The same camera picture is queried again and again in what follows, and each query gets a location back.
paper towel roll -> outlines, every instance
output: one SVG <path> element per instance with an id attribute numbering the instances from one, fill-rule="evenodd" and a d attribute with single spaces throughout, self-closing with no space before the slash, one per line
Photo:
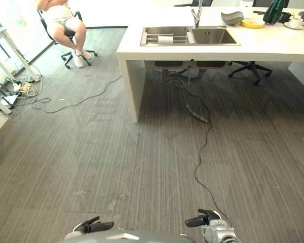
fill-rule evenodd
<path id="1" fill-rule="evenodd" d="M 158 36 L 159 45 L 172 45 L 173 37 L 172 36 Z"/>

chair base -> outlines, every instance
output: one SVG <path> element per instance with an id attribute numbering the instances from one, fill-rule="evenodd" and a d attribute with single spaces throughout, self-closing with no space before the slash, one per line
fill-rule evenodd
<path id="1" fill-rule="evenodd" d="M 93 53 L 95 57 L 98 56 L 98 54 L 95 53 L 95 51 L 88 51 L 88 50 L 86 50 L 86 51 L 87 51 L 87 52 L 90 52 L 90 53 Z M 66 67 L 67 69 L 70 69 L 70 66 L 68 65 L 68 63 L 69 63 L 69 62 L 72 60 L 72 58 L 73 58 L 72 53 L 71 53 L 71 52 L 65 53 L 65 54 L 63 54 L 63 55 L 61 56 L 61 58 L 62 58 L 64 61 L 66 61 L 65 64 L 64 64 L 65 67 Z M 82 58 L 83 58 L 83 60 L 88 64 L 88 66 L 91 66 L 91 62 L 89 62 L 84 56 L 82 56 Z"/>
<path id="2" fill-rule="evenodd" d="M 255 64 L 255 61 L 251 61 L 251 62 L 233 61 L 233 62 L 239 63 L 239 64 L 243 65 L 243 67 L 240 67 L 237 70 L 233 71 L 231 74 L 229 74 L 229 77 L 233 77 L 233 74 L 236 73 L 236 72 L 240 72 L 242 70 L 248 69 L 248 70 L 251 70 L 256 77 L 254 85 L 258 85 L 260 80 L 261 80 L 257 69 L 266 71 L 265 75 L 267 77 L 269 77 L 270 74 L 272 74 L 272 72 L 273 72 L 272 70 L 270 70 L 268 68 L 265 68 L 265 67 L 262 67 L 262 66 L 259 66 L 259 65 Z"/>

faucet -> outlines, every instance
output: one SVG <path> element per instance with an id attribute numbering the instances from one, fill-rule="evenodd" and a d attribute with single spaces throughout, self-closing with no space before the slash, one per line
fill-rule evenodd
<path id="1" fill-rule="evenodd" d="M 193 14 L 193 17 L 195 19 L 195 24 L 194 24 L 194 29 L 198 28 L 199 26 L 199 21 L 201 19 L 201 14 L 202 14 L 202 3 L 203 3 L 203 0 L 199 0 L 198 2 L 198 12 L 197 14 L 195 13 L 195 11 L 192 9 L 192 14 Z"/>

yellow plate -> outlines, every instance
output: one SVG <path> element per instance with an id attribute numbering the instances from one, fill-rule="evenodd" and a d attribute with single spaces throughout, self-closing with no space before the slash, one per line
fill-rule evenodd
<path id="1" fill-rule="evenodd" d="M 247 28 L 258 29 L 263 27 L 264 21 L 256 19 L 244 19 L 242 20 L 241 25 Z"/>

cup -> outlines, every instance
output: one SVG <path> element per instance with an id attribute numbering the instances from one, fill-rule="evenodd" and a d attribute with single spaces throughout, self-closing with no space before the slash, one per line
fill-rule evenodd
<path id="1" fill-rule="evenodd" d="M 290 18 L 288 25 L 294 28 L 300 28 L 304 26 L 304 21 L 301 18 L 293 17 Z"/>
<path id="2" fill-rule="evenodd" d="M 280 16 L 278 22 L 279 23 L 288 22 L 291 16 L 292 15 L 290 13 L 283 12 L 282 15 Z"/>

